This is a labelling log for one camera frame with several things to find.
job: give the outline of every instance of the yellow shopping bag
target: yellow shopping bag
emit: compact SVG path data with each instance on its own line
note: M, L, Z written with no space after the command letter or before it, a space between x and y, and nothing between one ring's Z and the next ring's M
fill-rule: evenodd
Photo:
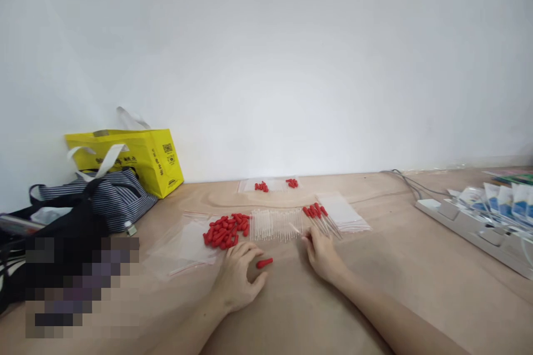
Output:
M149 128L142 120L136 122ZM79 170L99 169L110 147L124 144L111 172L126 166L135 168L144 189L160 199L183 183L182 170L169 129L104 130L68 134L65 139L70 149L85 147L74 154Z

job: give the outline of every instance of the hand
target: hand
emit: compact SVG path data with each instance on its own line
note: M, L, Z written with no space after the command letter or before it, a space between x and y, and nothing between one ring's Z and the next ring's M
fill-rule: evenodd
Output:
M311 227L310 231L302 237L309 255L309 262L324 280L334 283L334 281L345 273L349 273L348 268L333 248L333 239L324 236L316 227Z
M253 283L246 277L252 260L263 254L252 242L238 243L226 252L210 296L214 303L222 304L227 313L238 311L250 304L267 281L267 272L261 273Z

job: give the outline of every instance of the pixelated area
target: pixelated area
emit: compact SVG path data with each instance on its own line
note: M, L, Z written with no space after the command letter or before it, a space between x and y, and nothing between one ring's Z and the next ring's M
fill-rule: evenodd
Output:
M120 290L115 301L113 291L138 262L136 237L28 240L26 337L69 338L72 328L88 325L93 328L84 331L93 337L127 335L128 327L139 323L126 304L137 301L139 293ZM102 310L105 318L94 317Z

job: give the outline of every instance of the white wall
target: white wall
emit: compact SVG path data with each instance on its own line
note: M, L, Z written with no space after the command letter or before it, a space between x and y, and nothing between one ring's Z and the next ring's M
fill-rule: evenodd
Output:
M0 209L119 104L171 128L188 182L523 163L532 4L0 0Z

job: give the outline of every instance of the person's left hand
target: person's left hand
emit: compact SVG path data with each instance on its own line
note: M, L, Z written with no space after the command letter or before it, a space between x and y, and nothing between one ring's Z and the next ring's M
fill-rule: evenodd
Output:
M210 297L213 302L221 303L228 313L250 304L265 285L268 273L261 273L253 283L250 283L246 271L250 262L262 254L263 250L252 242L238 243L228 249L211 289Z

